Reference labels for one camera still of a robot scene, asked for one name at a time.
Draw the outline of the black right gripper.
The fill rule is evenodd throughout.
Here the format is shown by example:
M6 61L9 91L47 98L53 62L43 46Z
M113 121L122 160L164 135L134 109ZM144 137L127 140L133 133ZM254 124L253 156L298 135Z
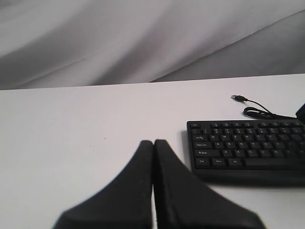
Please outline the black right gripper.
M296 112L297 119L305 119L305 104L303 104Z

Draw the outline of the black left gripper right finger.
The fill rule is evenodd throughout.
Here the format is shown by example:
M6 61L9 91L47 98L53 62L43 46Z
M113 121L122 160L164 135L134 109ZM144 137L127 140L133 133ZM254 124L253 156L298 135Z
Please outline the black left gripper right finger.
M257 214L213 191L166 140L154 143L153 189L160 229L264 229Z

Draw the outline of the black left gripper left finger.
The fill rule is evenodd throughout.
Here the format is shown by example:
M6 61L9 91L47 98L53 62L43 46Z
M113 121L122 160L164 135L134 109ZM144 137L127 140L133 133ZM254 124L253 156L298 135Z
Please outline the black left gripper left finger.
M153 143L141 141L129 163L101 191L63 212L56 229L150 229Z

